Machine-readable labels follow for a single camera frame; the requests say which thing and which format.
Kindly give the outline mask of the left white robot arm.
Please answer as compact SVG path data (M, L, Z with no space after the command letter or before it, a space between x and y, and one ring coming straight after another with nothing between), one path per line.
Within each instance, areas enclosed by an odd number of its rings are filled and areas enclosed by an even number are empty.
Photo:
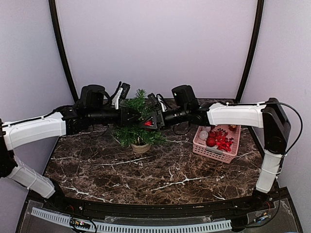
M84 86L73 105L63 105L50 113L34 118L0 123L0 176L11 179L28 190L49 200L51 206L63 212L68 200L57 182L44 177L17 157L14 150L49 138L76 135L91 126L127 126L140 117L130 107L121 106L130 85L119 82L113 95L97 84Z

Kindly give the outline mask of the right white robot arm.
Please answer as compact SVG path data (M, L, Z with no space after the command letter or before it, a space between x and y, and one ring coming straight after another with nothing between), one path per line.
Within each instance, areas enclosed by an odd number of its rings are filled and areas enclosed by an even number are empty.
M176 108L163 111L154 94L149 94L155 109L139 126L148 130L162 130L169 126L188 122L197 126L240 125L261 131L261 146L264 152L255 191L248 199L248 207L259 210L267 202L265 194L272 189L281 172L281 166L288 150L291 124L284 103L276 98L258 103L208 103L201 105L190 85L172 89Z

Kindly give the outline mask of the pink plastic basket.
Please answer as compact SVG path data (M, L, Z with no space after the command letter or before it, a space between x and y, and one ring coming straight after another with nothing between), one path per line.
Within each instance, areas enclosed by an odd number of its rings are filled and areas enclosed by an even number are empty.
M237 156L240 135L240 125L200 126L193 139L192 151L229 164Z

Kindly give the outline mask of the small green christmas tree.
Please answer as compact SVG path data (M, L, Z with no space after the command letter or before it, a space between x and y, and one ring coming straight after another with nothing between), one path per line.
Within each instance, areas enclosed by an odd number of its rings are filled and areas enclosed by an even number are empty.
M147 100L146 91L138 89L134 98L123 102L125 107L130 107L141 114L139 121L146 118L154 107ZM138 123L116 127L113 132L114 137L122 147L131 147L137 154L146 153L152 145L162 145L167 142L166 137L160 131L152 131L141 128Z

